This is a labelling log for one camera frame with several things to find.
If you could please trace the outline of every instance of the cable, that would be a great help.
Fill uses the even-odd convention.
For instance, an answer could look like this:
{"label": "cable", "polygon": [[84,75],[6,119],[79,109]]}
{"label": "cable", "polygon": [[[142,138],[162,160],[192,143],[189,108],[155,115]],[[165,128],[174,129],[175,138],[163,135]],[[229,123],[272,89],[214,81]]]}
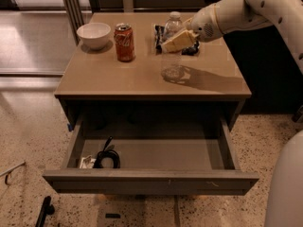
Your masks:
{"label": "cable", "polygon": [[112,141],[113,137],[110,136],[103,148],[103,151],[100,151],[98,153],[97,159],[94,162],[94,166],[93,168],[104,168],[104,166],[102,165],[102,160],[104,158],[111,158],[114,162],[114,168],[120,168],[120,157],[119,155],[113,150],[113,149],[107,149],[107,147],[110,145],[111,141]]}

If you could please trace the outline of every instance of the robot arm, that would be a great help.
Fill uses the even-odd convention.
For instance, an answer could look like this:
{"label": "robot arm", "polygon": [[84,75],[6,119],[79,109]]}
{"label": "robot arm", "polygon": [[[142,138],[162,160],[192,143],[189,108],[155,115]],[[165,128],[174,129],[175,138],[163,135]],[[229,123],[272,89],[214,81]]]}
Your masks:
{"label": "robot arm", "polygon": [[303,74],[303,3],[301,0],[222,0],[198,11],[187,24],[209,42],[235,30],[274,25]]}

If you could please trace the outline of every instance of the glass bottle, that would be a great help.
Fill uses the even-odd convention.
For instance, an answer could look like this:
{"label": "glass bottle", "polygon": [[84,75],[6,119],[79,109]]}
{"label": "glass bottle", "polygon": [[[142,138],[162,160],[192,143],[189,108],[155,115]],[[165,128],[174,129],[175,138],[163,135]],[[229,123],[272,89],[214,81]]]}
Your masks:
{"label": "glass bottle", "polygon": [[164,41],[168,38],[172,37],[175,33],[177,33],[180,29],[183,28],[183,24],[181,21],[181,14],[178,11],[173,11],[169,14],[169,19],[167,20],[164,27]]}

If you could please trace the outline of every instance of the white bowl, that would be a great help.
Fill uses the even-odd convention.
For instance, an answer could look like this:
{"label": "white bowl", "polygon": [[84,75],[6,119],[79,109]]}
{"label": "white bowl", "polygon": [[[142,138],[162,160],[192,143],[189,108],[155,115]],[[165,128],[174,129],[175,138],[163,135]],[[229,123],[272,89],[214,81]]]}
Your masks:
{"label": "white bowl", "polygon": [[102,49],[109,41],[111,28],[104,23],[90,23],[77,30],[80,39],[94,50]]}

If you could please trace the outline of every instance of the soda can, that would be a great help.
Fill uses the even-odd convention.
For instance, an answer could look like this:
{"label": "soda can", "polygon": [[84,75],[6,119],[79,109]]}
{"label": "soda can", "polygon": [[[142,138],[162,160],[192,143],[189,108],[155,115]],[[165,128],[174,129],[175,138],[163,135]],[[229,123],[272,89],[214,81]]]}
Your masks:
{"label": "soda can", "polygon": [[119,61],[134,59],[134,33],[129,24],[116,25],[114,40],[116,43],[116,56]]}

